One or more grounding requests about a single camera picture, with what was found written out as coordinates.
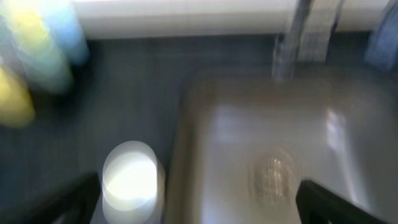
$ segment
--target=faucet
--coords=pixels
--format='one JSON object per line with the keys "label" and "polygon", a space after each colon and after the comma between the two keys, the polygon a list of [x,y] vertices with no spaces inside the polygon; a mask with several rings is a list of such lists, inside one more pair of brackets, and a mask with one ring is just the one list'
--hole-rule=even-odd
{"label": "faucet", "polygon": [[293,77],[297,51],[305,22],[310,12],[312,0],[298,0],[290,30],[275,41],[272,77],[284,82]]}

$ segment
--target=sink basin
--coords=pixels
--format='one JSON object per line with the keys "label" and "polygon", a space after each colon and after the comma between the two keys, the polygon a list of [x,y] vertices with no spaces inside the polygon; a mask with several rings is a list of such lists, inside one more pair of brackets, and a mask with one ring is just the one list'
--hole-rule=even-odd
{"label": "sink basin", "polygon": [[302,179],[395,222],[397,136],[392,95],[362,79],[201,82],[184,101],[165,222],[300,223]]}

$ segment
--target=blue object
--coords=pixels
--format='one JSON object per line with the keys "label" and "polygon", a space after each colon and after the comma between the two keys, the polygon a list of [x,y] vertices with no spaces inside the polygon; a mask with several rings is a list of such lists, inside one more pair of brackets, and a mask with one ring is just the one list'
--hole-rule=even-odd
{"label": "blue object", "polygon": [[388,72],[398,58],[398,2],[387,12],[383,22],[373,32],[365,61],[376,68]]}

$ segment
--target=yellow object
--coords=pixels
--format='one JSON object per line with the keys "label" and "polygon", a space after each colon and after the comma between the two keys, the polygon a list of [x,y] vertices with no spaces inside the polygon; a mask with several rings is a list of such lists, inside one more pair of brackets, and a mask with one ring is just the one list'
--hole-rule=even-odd
{"label": "yellow object", "polygon": [[25,85],[9,69],[0,66],[0,124],[22,128],[34,115]]}

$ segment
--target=sink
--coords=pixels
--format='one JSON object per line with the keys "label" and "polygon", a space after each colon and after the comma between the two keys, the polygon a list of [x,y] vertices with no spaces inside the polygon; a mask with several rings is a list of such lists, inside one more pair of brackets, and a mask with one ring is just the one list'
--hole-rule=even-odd
{"label": "sink", "polygon": [[[222,78],[197,83],[183,102],[165,223],[300,223],[302,179],[398,220],[396,103],[380,85]],[[256,164],[284,171],[262,177]]]}

